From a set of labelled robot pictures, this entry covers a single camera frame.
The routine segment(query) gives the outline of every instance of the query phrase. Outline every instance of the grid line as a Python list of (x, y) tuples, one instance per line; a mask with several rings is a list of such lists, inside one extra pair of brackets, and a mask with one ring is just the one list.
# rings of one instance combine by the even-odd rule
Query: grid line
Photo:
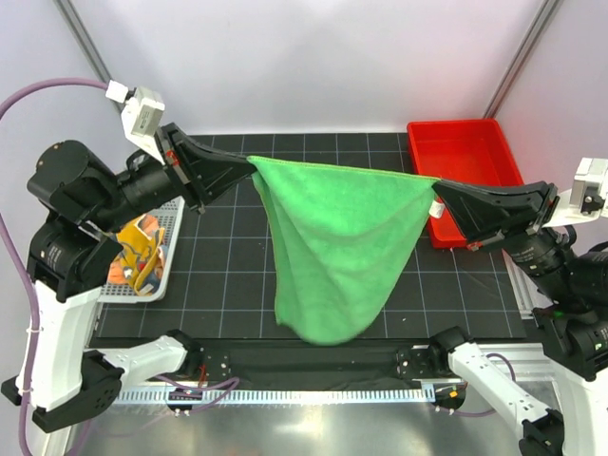
[[(371, 169), (370, 133), (365, 134), (365, 141), (368, 146), (368, 164), (370, 165), (370, 169)], [(385, 305), (382, 306), (382, 317), (384, 318), (384, 334), (385, 334), (386, 338), (389, 338), (389, 323), (387, 322), (387, 303), (385, 303)]]
[[(275, 157), (275, 139), (276, 135), (273, 135), (273, 150), (270, 153), (271, 158)], [(266, 241), (264, 245), (264, 275), (262, 276), (262, 298), (260, 309), (262, 312), (259, 314), (259, 338), (261, 339), (264, 334), (264, 300), (266, 299), (266, 263), (268, 262), (268, 236), (270, 231), (270, 221), (266, 220)]]
[(494, 270), (494, 276), (496, 277), (496, 288), (498, 289), (498, 295), (501, 297), (501, 304), (503, 304), (504, 310), (504, 319), (506, 320), (506, 327), (509, 329), (509, 336), (513, 337), (513, 331), (511, 330), (511, 323), (509, 322), (509, 317), (506, 314), (506, 306), (504, 305), (503, 291), (501, 290), (501, 284), (498, 281), (498, 274), (496, 274), (496, 266), (494, 265), (494, 258), (492, 254), (488, 254), (490, 257), (490, 262), (492, 263), (492, 269)]
[[(245, 146), (245, 135), (240, 143), (240, 153), (242, 155), (243, 148)], [(221, 328), (224, 323), (224, 309), (226, 308), (226, 292), (228, 290), (228, 271), (230, 270), (230, 255), (232, 254), (232, 236), (235, 233), (235, 219), (237, 218), (237, 201), (238, 201), (238, 189), (240, 185), (237, 185), (235, 190), (235, 210), (232, 212), (232, 226), (230, 228), (230, 240), (228, 241), (228, 261), (226, 261), (226, 278), (224, 280), (224, 294), (221, 299), (221, 315), (219, 316), (219, 330), (218, 338), (221, 338)]]
[[(106, 312), (136, 312), (138, 309), (133, 309), (131, 306), (131, 304), (116, 304), (113, 303), (112, 306), (116, 306), (116, 307), (106, 307), (105, 311)], [(149, 312), (186, 312), (186, 313), (191, 313), (191, 312), (207, 312), (209, 314), (212, 313), (232, 313), (232, 314), (256, 314), (258, 312), (266, 312), (266, 313), (273, 313), (275, 310), (274, 309), (150, 309)], [(387, 309), (387, 314), (400, 314), (400, 313), (412, 313), (412, 314), (419, 314), (421, 311), (419, 309)], [(452, 310), (436, 310), (436, 309), (427, 309), (425, 312), (429, 313), (429, 314), (504, 314), (504, 311), (502, 310), (496, 310), (496, 309), (471, 309), (471, 310), (467, 310), (464, 311), (462, 309), (452, 309)], [(507, 314), (520, 314), (521, 311), (506, 311)]]
[[(407, 150), (402, 150), (406, 147), (404, 138), (397, 135), (395, 140), (394, 134), (361, 133), (345, 137), (345, 141), (339, 133), (320, 137), (236, 135), (207, 139), (207, 143), (241, 156), (256, 154), (267, 157), (277, 157), (279, 141), (284, 141), (281, 147), (294, 149), (280, 150), (281, 158), (286, 160), (302, 161), (304, 158), (315, 162), (320, 155), (322, 162), (335, 160), (336, 164), (345, 164), (352, 160), (371, 169), (399, 172), (410, 169), (410, 155)], [(171, 274), (181, 275), (173, 282), (175, 287), (180, 287), (174, 290), (178, 293), (168, 294), (165, 300), (151, 302), (147, 306), (106, 304), (100, 315), (97, 334), (101, 337), (148, 336), (164, 333), (180, 324), (184, 332), (195, 338), (295, 338), (292, 331), (277, 326), (272, 318), (274, 309), (270, 305), (270, 294), (274, 292), (276, 279), (273, 258), (269, 256), (272, 233), (264, 206), (251, 184), (251, 179), (240, 183), (225, 199), (210, 206), (204, 216), (207, 218), (202, 221), (195, 213), (184, 215), (179, 236), (181, 248), (178, 248), (174, 270), (171, 271)], [(213, 229), (203, 228), (203, 225), (210, 226), (207, 222), (213, 224)], [(465, 252), (456, 252), (457, 255), (452, 252), (450, 258), (450, 252), (442, 254), (432, 249), (427, 231), (423, 231), (420, 238), (422, 241), (414, 246), (409, 266), (400, 275), (399, 288), (395, 288), (382, 312), (361, 337), (422, 339), (456, 324), (467, 328), (474, 337), (524, 336), (516, 298), (509, 287), (503, 286), (508, 282), (504, 280), (508, 272), (503, 271), (499, 257), (492, 258), (492, 265), (484, 258), (480, 262), (476, 254), (470, 257)], [(198, 255), (193, 246), (203, 255)], [(464, 267), (459, 270), (461, 262)], [(489, 289), (477, 288), (480, 282), (476, 275), (488, 285), (489, 281), (496, 281), (498, 288), (492, 285)], [(443, 280), (449, 281), (450, 286), (444, 286)], [(171, 296), (180, 300), (177, 296), (181, 293), (184, 293), (183, 303), (171, 300), (174, 299)], [(198, 299), (201, 293), (205, 293), (207, 299)], [(461, 303), (453, 299), (458, 293)], [(488, 298), (493, 303), (488, 305), (489, 308), (483, 302)]]
[(460, 274), (458, 272), (458, 265), (456, 264), (456, 256), (454, 255), (454, 249), (449, 249), (452, 253), (452, 258), (454, 260), (454, 269), (456, 270), (456, 279), (458, 280), (458, 289), (460, 290), (460, 298), (463, 302), (463, 310), (465, 311), (465, 320), (466, 320), (466, 332), (471, 334), (471, 328), (468, 324), (468, 317), (466, 316), (466, 305), (465, 305), (465, 295), (463, 294), (463, 284), (460, 281)]
[[(171, 271), (171, 274), (262, 274), (264, 271)], [(402, 271), (401, 274), (456, 274), (456, 271)], [(273, 274), (274, 271), (267, 271), (268, 274)], [(508, 275), (507, 271), (466, 271), (460, 274), (485, 274), (485, 275)]]
[[(399, 135), (397, 135), (397, 143), (399, 144), (399, 159), (401, 159), (401, 170), (405, 173), (406, 166), (403, 163), (403, 152), (401, 151), (401, 140), (399, 139)], [(425, 305), (425, 291), (422, 288), (422, 276), (420, 275), (420, 262), (418, 261), (417, 242), (416, 242), (416, 244), (414, 244), (414, 258), (416, 259), (416, 273), (418, 274), (418, 284), (420, 285), (420, 300), (422, 301), (422, 312), (425, 315), (425, 327), (427, 328), (427, 337), (430, 337), (430, 330), (428, 329), (427, 306)]]

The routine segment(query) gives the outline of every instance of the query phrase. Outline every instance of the metal frame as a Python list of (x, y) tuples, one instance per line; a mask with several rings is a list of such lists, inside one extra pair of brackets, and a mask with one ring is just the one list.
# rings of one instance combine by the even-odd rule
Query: metal frame
[(492, 96), (490, 104), (485, 110), (485, 119), (496, 117), (496, 114), (503, 106), (504, 100), (511, 91), (511, 88), (515, 85), (525, 64), (527, 64), (532, 52), (541, 40), (542, 35), (551, 23), (551, 20), (555, 17), (555, 13), (562, 3), (563, 0), (544, 0), (544, 2), (542, 2), (536, 17), (532, 21), (528, 32), (523, 37), (522, 43), (517, 49), (513, 60), (511, 60), (506, 73)]
[(42, 456), (57, 456), (66, 454), (77, 432), (72, 432), (74, 427), (65, 427), (47, 434), (44, 442), (41, 455)]
[[(196, 382), (186, 386), (195, 387)], [(206, 391), (201, 398), (172, 398), (174, 387), (153, 382), (128, 388), (119, 394), (113, 406), (201, 405), (209, 403), (225, 391)], [(224, 406), (319, 406), (338, 404), (406, 404), (434, 402), (435, 391), (431, 384), (420, 389), (390, 389), (366, 391), (268, 391), (235, 389), (221, 401)]]
[(548, 307), (551, 305), (549, 299), (538, 292), (534, 282), (530, 280), (507, 254), (504, 254), (504, 264), (511, 280), (511, 286), (513, 287), (513, 293), (520, 308), (522, 319), (533, 318), (532, 309), (535, 307)]
[[(106, 83), (111, 79), (114, 79), (99, 50), (95, 47), (95, 43), (88, 34), (85, 24), (74, 7), (73, 2), (71, 0), (53, 0), (53, 3), (66, 20), (67, 27), (74, 35), (74, 39), (78, 43), (97, 77)], [(494, 95), (485, 110), (484, 118), (496, 117), (496, 114), (502, 107), (508, 93), (522, 73), (525, 64), (528, 62), (532, 51), (536, 48), (536, 45), (541, 40), (542, 35), (562, 3), (563, 0), (544, 0), (542, 2), (530, 28), (523, 37), (522, 43), (515, 52), (506, 73), (494, 92)]]
[[(78, 43), (80, 50), (86, 57), (86, 60), (95, 75), (100, 81), (109, 83), (110, 80), (113, 80), (114, 78), (109, 69), (107, 69), (99, 50), (95, 47), (95, 43), (93, 43), (93, 40), (88, 34), (88, 30), (86, 30), (85, 24), (74, 7), (74, 4), (71, 0), (53, 0), (53, 3), (66, 21), (67, 28), (72, 32), (76, 43)], [(120, 114), (122, 111), (120, 105), (115, 103), (114, 106)]]

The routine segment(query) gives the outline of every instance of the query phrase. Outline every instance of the white wire basket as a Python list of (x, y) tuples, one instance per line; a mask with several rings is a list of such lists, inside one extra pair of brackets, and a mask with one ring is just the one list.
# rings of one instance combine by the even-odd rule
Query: white wire basket
[(180, 234), (181, 218), (183, 217), (183, 198), (175, 198), (158, 209), (150, 211), (150, 215), (159, 220), (159, 225), (164, 228), (164, 244), (167, 246), (167, 258), (162, 271), (161, 286), (148, 296), (137, 296), (128, 285), (111, 285), (106, 283), (102, 289), (101, 302), (112, 302), (122, 304), (134, 304), (137, 302), (158, 301), (164, 297), (169, 282), (169, 272), (173, 255), (178, 244)]

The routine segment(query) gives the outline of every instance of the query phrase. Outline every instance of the cable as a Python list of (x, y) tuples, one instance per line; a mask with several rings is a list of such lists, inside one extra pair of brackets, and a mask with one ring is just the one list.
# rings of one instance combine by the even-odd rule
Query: cable
[[(17, 90), (15, 93), (10, 95), (2, 104), (0, 104), (0, 120), (2, 120), (2, 118), (10, 109), (10, 107), (17, 103), (19, 100), (26, 98), (28, 95), (37, 92), (38, 90), (57, 86), (89, 86), (100, 88), (102, 90), (107, 89), (107, 84), (105, 83), (82, 78), (49, 79), (47, 81), (28, 85), (20, 90)], [(21, 448), (21, 452), (24, 455), (31, 456), (31, 451), (29, 451), (28, 439), (26, 436), (26, 424), (28, 420), (28, 404), (29, 395), (31, 391), (31, 371), (34, 364), (36, 348), (38, 346), (38, 332), (40, 331), (40, 308), (33, 284), (29, 279), (26, 267), (21, 261), (19, 253), (17, 252), (12, 238), (10, 237), (9, 229), (7, 228), (7, 225), (4, 222), (2, 213), (0, 213), (0, 237), (2, 237), (2, 241), (4, 242), (4, 245), (7, 248), (7, 251), (9, 252), (10, 260), (12, 261), (12, 264), (17, 270), (17, 274), (19, 275), (19, 278), (21, 279), (21, 282), (23, 283), (23, 286), (26, 289), (29, 301), (31, 323), (29, 328), (29, 344), (28, 350), (26, 352), (26, 363), (24, 366), (23, 373), (23, 391), (21, 407), (19, 410), (19, 447)], [(75, 455), (78, 454), (79, 451), (80, 448), (75, 447), (69, 452), (69, 454)]]
[(568, 240), (566, 241), (565, 245), (563, 246), (564, 248), (568, 248), (568, 247), (572, 247), (572, 244), (574, 244), (577, 241), (577, 230), (574, 229), (574, 226), (572, 225), (565, 225), (564, 226), (566, 233), (568, 234)]
[[(2, 120), (4, 115), (7, 113), (7, 111), (13, 105), (15, 105), (20, 100), (26, 98), (28, 95), (31, 95), (32, 93), (35, 93), (35, 92), (45, 89), (45, 88), (58, 87), (58, 86), (89, 86), (89, 87), (94, 87), (94, 88), (100, 88), (101, 90), (107, 90), (106, 83), (89, 80), (89, 79), (83, 79), (83, 78), (56, 78), (56, 79), (49, 79), (46, 81), (41, 81), (39, 83), (27, 85), (27, 86), (21, 88), (20, 90), (17, 90), (16, 92), (14, 92), (3, 103), (0, 104), (0, 121)], [(218, 152), (216, 149), (212, 149), (208, 146), (203, 146), (202, 149), (203, 150), (206, 149), (206, 151), (209, 151), (209, 152)], [(4, 221), (4, 218), (2, 217), (1, 212), (0, 212), (0, 237), (2, 238), (2, 241), (5, 245), (5, 247), (7, 248), (10, 260), (12, 261), (12, 264), (14, 265), (15, 269), (17, 270), (17, 274), (19, 275), (19, 278), (21, 279), (21, 282), (23, 283), (23, 286), (26, 289), (26, 293), (28, 295), (29, 313), (30, 313), (29, 344), (28, 344), (28, 349), (26, 352), (26, 363), (24, 366), (24, 373), (23, 373), (23, 391), (22, 391), (21, 407), (19, 410), (19, 430), (18, 430), (18, 432), (19, 432), (19, 447), (21, 448), (21, 452), (25, 456), (32, 456), (31, 451), (29, 450), (29, 446), (28, 446), (28, 439), (27, 439), (27, 435), (26, 435), (26, 425), (27, 425), (27, 420), (28, 420), (28, 405), (29, 405), (29, 398), (30, 398), (30, 393), (31, 393), (31, 374), (32, 374), (36, 349), (38, 347), (38, 339), (39, 339), (39, 331), (40, 331), (40, 305), (39, 305), (38, 297), (34, 290), (33, 284), (31, 283), (31, 280), (29, 278), (26, 266), (23, 264), (23, 262), (21, 261), (21, 258), (19, 257), (19, 253), (17, 252), (14, 242), (12, 241), (9, 229), (7, 227), (7, 224)], [(162, 381), (165, 381), (171, 385), (178, 386), (178, 388), (190, 389), (189, 387), (185, 387), (180, 384), (177, 384), (166, 377), (160, 376), (159, 378)], [(230, 388), (226, 392), (224, 392), (222, 395), (220, 395), (219, 397), (214, 399), (214, 401), (212, 401), (209, 404), (205, 404), (198, 408), (193, 408), (191, 410), (191, 412), (209, 409), (210, 407), (217, 404), (228, 393), (230, 393), (230, 391), (232, 391), (234, 388), (237, 387), (238, 379), (233, 378), (230, 380), (226, 380), (225, 382), (222, 382), (218, 385), (214, 385), (213, 387), (209, 387), (206, 389), (190, 389), (190, 390), (199, 390), (199, 391), (218, 390), (227, 385), (230, 385)], [(66, 456), (76, 456), (76, 455), (78, 455), (78, 453), (80, 453), (82, 446), (84, 445), (84, 443), (86, 441), (86, 437), (87, 437), (88, 433), (90, 432), (90, 430), (91, 430), (91, 422), (89, 420), (89, 421), (85, 422), (81, 435), (77, 439), (73, 448), (66, 454)]]
[[(202, 142), (198, 142), (197, 140), (195, 140), (194, 138), (192, 138), (188, 135), (183, 135), (183, 139), (185, 141), (187, 141), (188, 143), (190, 143), (190, 145), (197, 147), (198, 149), (202, 150), (203, 152), (207, 152), (210, 154), (220, 154), (220, 155), (226, 155), (229, 153), (229, 152), (226, 152), (225, 150), (216, 149), (215, 147), (212, 147), (210, 145), (203, 144)], [(206, 158), (196, 149), (192, 150), (192, 152), (199, 158)]]
[[(500, 353), (489, 353), (485, 357), (501, 359), (509, 369), (509, 373), (511, 374), (511, 380), (513, 380), (514, 382), (517, 381), (517, 377), (515, 375), (515, 370), (513, 369), (513, 365), (509, 362), (508, 359), (506, 359)], [(462, 416), (465, 418), (484, 418), (486, 416), (490, 416), (490, 415), (493, 415), (494, 413), (496, 413), (495, 409), (480, 411), (480, 412), (470, 412), (470, 411), (459, 411), (459, 410), (454, 410), (452, 408), (445, 408), (445, 407), (434, 406), (434, 405), (432, 405), (432, 406), (435, 408), (436, 412), (449, 413), (450, 415)]]
[[(186, 415), (186, 416), (187, 415), (192, 415), (194, 413), (202, 412), (204, 410), (210, 409), (211, 407), (217, 405), (219, 403), (219, 401), (221, 401), (222, 399), (224, 399), (228, 394), (230, 394), (232, 391), (234, 391), (237, 388), (238, 382), (239, 382), (238, 377), (233, 377), (233, 378), (230, 378), (230, 379), (228, 379), (228, 380), (226, 380), (224, 382), (218, 383), (217, 385), (214, 385), (213, 387), (191, 388), (191, 387), (187, 387), (185, 385), (181, 385), (179, 383), (176, 383), (176, 382), (174, 382), (174, 381), (172, 381), (172, 380), (170, 380), (170, 379), (168, 379), (168, 378), (166, 378), (166, 377), (164, 377), (162, 375), (159, 375), (156, 378), (158, 378), (159, 380), (162, 380), (163, 382), (168, 383), (169, 385), (177, 387), (177, 388), (182, 388), (182, 389), (185, 389), (185, 390), (199, 391), (199, 392), (210, 391), (210, 390), (219, 390), (220, 388), (223, 388), (226, 385), (230, 385), (225, 392), (223, 392), (222, 394), (220, 394), (213, 401), (211, 401), (211, 402), (209, 402), (207, 404), (203, 404), (201, 406), (192, 408), (189, 411), (186, 411), (186, 413), (184, 413), (184, 415)], [(192, 397), (191, 394), (184, 394), (184, 397), (186, 397), (186, 396), (187, 397)], [(142, 427), (139, 427), (138, 429), (136, 429), (136, 430), (134, 430), (132, 432), (126, 432), (126, 433), (123, 433), (123, 434), (116, 434), (116, 433), (113, 433), (113, 432), (108, 432), (106, 430), (103, 430), (101, 427), (95, 427), (95, 430), (97, 432), (99, 432), (100, 434), (102, 434), (104, 437), (110, 437), (110, 438), (116, 438), (116, 439), (125, 439), (125, 438), (129, 438), (129, 437), (133, 437), (135, 434), (137, 434), (137, 433), (139, 433), (139, 432), (141, 432), (141, 431), (143, 431), (145, 429), (148, 429), (148, 428), (156, 425), (159, 421), (163, 420), (164, 418), (168, 418), (170, 416), (177, 417), (179, 415), (175, 414), (173, 412), (164, 413), (162, 415), (157, 416), (153, 420), (147, 422)]]
[(608, 241), (601, 242), (598, 245), (594, 245), (592, 248), (589, 249), (589, 252), (603, 252), (606, 249), (608, 249)]

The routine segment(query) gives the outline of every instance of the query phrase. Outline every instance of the white wall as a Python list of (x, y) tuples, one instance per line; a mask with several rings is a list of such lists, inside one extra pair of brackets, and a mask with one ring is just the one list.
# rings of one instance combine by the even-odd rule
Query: white wall
[[(51, 77), (93, 78), (85, 58), (49, 0), (0, 2), (0, 100), (27, 84)], [(15, 105), (0, 122), (2, 179), (0, 210), (22, 258), (46, 212), (26, 191), (40, 154), (51, 144), (75, 139), (116, 165), (131, 150), (121, 135), (117, 112), (101, 90), (48, 89)], [(19, 372), (25, 352), (29, 310), (26, 294), (0, 246), (0, 381)], [(31, 441), (39, 447), (41, 434)], [(21, 454), (17, 443), (17, 408), (0, 397), (0, 453)]]
[[(608, 158), (608, 3), (563, 2), (498, 114), (523, 178), (572, 186), (582, 157)], [(579, 228), (578, 252), (608, 239)]]
[(77, 0), (114, 77), (189, 133), (481, 117), (540, 0)]

